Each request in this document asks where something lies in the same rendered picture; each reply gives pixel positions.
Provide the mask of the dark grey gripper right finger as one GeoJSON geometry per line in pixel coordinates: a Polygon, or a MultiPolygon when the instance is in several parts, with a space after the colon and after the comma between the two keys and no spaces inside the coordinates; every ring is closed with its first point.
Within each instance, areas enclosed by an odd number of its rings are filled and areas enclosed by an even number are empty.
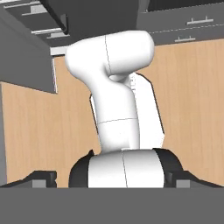
{"type": "Polygon", "coordinates": [[[171,171],[168,172],[165,179],[165,186],[171,188],[222,188],[222,185],[199,179],[189,171],[171,171]]]}

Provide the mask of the white rounded column, black base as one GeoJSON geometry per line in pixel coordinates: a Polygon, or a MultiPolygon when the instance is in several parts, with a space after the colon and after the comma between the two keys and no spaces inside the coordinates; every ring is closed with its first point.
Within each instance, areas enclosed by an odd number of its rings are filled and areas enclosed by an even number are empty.
{"type": "Polygon", "coordinates": [[[100,154],[90,151],[74,164],[70,187],[164,188],[168,172],[183,171],[170,150],[140,148],[136,99],[124,80],[153,54],[147,31],[87,38],[66,49],[68,71],[92,94],[101,145],[100,154]]]}

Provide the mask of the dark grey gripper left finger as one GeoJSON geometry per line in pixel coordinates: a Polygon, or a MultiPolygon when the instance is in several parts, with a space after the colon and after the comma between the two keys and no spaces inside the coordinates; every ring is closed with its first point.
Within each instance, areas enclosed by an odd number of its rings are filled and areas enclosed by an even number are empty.
{"type": "Polygon", "coordinates": [[[1,185],[1,188],[56,188],[56,171],[33,171],[27,177],[1,185]]]}

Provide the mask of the grey upright panel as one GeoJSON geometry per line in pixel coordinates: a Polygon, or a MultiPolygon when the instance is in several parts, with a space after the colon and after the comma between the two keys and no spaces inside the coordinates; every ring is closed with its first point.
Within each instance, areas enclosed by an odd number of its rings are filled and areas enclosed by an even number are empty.
{"type": "Polygon", "coordinates": [[[7,164],[4,139],[3,93],[0,83],[0,186],[7,184],[7,164]]]}

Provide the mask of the dark grey appliance door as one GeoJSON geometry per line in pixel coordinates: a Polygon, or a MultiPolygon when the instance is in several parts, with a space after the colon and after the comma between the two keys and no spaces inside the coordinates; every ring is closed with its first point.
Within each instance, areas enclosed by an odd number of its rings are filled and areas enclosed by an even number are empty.
{"type": "Polygon", "coordinates": [[[60,22],[60,16],[67,14],[67,35],[71,37],[72,43],[137,28],[139,0],[40,0],[40,2],[61,29],[63,24],[60,22]]]}

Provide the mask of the grey drawer front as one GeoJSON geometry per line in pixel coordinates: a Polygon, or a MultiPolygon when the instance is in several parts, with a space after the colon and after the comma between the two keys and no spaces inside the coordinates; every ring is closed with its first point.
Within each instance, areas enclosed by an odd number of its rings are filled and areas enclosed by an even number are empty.
{"type": "MultiPolygon", "coordinates": [[[[18,18],[20,19],[20,22],[31,31],[60,28],[48,13],[18,18]]],[[[50,47],[68,46],[72,43],[71,37],[69,35],[65,35],[63,32],[35,36],[42,39],[50,47]]]]}
{"type": "Polygon", "coordinates": [[[178,37],[183,39],[191,36],[196,38],[195,41],[224,39],[224,24],[206,25],[170,31],[154,31],[151,32],[150,35],[156,46],[179,44],[174,42],[174,39],[177,39],[178,37]]]}
{"type": "Polygon", "coordinates": [[[224,24],[224,2],[170,10],[141,12],[137,17],[136,28],[138,30],[146,30],[147,32],[162,32],[222,24],[224,24]],[[186,22],[192,18],[200,20],[206,16],[213,18],[214,21],[212,23],[186,25],[186,22]]]}
{"type": "Polygon", "coordinates": [[[15,17],[24,17],[23,13],[28,13],[31,6],[39,4],[40,0],[0,0],[0,6],[15,17]]]}

